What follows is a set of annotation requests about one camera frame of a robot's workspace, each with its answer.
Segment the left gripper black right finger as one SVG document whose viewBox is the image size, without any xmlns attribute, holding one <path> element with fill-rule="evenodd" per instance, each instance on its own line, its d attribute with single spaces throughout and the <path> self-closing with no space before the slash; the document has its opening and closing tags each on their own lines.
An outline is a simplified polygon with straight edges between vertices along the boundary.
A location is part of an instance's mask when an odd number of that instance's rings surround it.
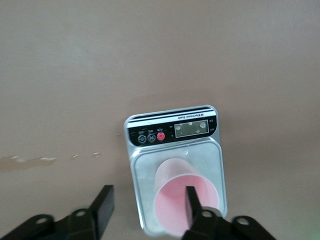
<svg viewBox="0 0 320 240">
<path fill-rule="evenodd" d="M 185 188 L 185 209 L 188 229 L 183 240 L 274 240 L 258 221 L 246 215 L 236 216 L 231 222 L 220 211 L 202 206 L 196 188 Z"/>
</svg>

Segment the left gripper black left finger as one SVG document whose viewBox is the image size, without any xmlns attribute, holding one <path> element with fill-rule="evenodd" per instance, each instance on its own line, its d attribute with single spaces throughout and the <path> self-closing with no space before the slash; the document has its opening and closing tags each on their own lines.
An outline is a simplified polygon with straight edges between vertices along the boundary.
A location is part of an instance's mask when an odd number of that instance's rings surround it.
<svg viewBox="0 0 320 240">
<path fill-rule="evenodd" d="M 22 222 L 2 240 L 100 240 L 115 209 L 113 185 L 104 185 L 87 208 L 78 208 L 61 220 L 38 214 Z"/>
</svg>

